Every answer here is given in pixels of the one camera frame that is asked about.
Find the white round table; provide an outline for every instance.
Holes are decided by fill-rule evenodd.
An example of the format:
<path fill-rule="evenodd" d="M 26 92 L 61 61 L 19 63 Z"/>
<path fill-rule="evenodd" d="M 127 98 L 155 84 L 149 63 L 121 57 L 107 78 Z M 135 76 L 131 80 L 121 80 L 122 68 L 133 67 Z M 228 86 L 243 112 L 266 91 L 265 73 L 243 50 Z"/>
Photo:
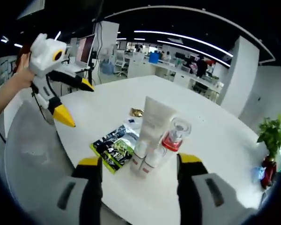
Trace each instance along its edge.
<path fill-rule="evenodd" d="M 262 160 L 254 158 L 257 135 L 217 104 L 157 76 L 106 83 L 93 93 L 61 98 L 76 127 L 55 124 L 73 165 L 94 156 L 89 145 L 123 124 L 131 107 L 143 109 L 146 96 L 175 108 L 191 123 L 192 132 L 179 151 L 198 156 L 210 173 L 236 190 L 241 204 L 257 208 L 262 191 L 250 177 L 250 169 Z M 129 165 L 115 175 L 103 166 L 102 188 L 103 203 L 133 225 L 180 224 L 175 158 L 147 179 L 136 177 Z"/>

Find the green packet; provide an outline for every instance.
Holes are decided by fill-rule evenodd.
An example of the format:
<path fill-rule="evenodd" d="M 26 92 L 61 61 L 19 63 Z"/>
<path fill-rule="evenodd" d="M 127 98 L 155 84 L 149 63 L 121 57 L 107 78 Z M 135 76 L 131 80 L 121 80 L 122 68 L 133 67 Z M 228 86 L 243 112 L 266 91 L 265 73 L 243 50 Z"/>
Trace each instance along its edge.
<path fill-rule="evenodd" d="M 90 148 L 102 157 L 104 165 L 114 174 L 131 159 L 138 138 L 139 135 L 124 124 L 90 144 Z"/>

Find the black ceiling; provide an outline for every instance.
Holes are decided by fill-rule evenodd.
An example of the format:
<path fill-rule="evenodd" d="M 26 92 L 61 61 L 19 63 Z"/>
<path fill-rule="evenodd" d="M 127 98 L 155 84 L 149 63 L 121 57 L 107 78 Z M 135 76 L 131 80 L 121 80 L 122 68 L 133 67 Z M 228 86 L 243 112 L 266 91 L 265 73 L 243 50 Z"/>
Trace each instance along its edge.
<path fill-rule="evenodd" d="M 21 7 L 29 1 L 14 1 L 11 5 L 16 13 L 22 11 Z M 4 30 L 0 33 L 6 35 L 10 43 L 25 43 L 33 40 L 40 32 L 46 32 L 54 37 L 61 30 L 61 38 L 70 36 L 86 35 L 92 32 L 91 20 L 100 11 L 100 0 L 71 1 L 73 4 L 62 4 L 62 0 L 47 0 L 45 10 L 26 16 L 20 20 L 8 21 Z M 276 62 L 269 65 L 281 65 L 281 5 L 275 2 L 267 4 L 259 1 L 182 1 L 182 0 L 143 0 L 143 1 L 113 1 L 105 0 L 99 20 L 126 9 L 145 6 L 183 6 L 206 11 L 220 15 L 230 21 L 237 23 L 262 43 L 276 57 Z M 169 41 L 168 36 L 135 34 L 134 30 L 157 30 L 171 32 L 197 38 L 226 51 L 229 51 L 237 38 L 242 35 L 250 40 L 260 49 L 259 61 L 271 59 L 271 56 L 252 38 L 244 34 L 236 27 L 216 19 L 209 15 L 198 12 L 170 8 L 153 8 L 127 12 L 109 17 L 105 20 L 120 24 L 119 37 L 128 39 L 145 38 L 146 41 L 156 43 L 156 40 Z M 224 54 L 206 45 L 183 39 L 184 45 L 209 53 L 217 58 Z M 18 51 L 17 48 L 0 42 L 0 56 L 8 55 Z"/>

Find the person's arm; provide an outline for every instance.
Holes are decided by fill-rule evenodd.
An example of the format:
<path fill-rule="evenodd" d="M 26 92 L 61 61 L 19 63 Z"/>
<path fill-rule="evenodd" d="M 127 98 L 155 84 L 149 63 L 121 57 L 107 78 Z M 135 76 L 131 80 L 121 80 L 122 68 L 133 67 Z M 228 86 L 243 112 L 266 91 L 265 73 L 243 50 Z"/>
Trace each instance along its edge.
<path fill-rule="evenodd" d="M 0 88 L 0 114 L 13 99 L 13 97 L 23 88 L 29 88 L 34 78 L 34 74 L 28 68 L 29 55 L 23 54 L 17 72 Z"/>

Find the white bottle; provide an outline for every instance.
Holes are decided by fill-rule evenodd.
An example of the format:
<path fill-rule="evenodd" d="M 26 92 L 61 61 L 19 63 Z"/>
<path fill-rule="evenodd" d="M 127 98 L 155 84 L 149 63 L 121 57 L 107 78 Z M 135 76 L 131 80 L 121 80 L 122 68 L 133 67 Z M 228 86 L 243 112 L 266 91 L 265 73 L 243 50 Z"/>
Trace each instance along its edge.
<path fill-rule="evenodd" d="M 154 168 L 158 167 L 163 156 L 163 149 L 155 149 L 154 151 L 149 152 L 141 164 L 139 171 L 140 175 L 146 177 Z"/>
<path fill-rule="evenodd" d="M 133 171 L 139 170 L 141 167 L 141 163 L 143 162 L 144 158 L 146 157 L 146 150 L 147 150 L 148 144 L 144 141 L 139 141 L 135 148 L 134 148 L 134 154 L 131 159 L 130 168 Z"/>

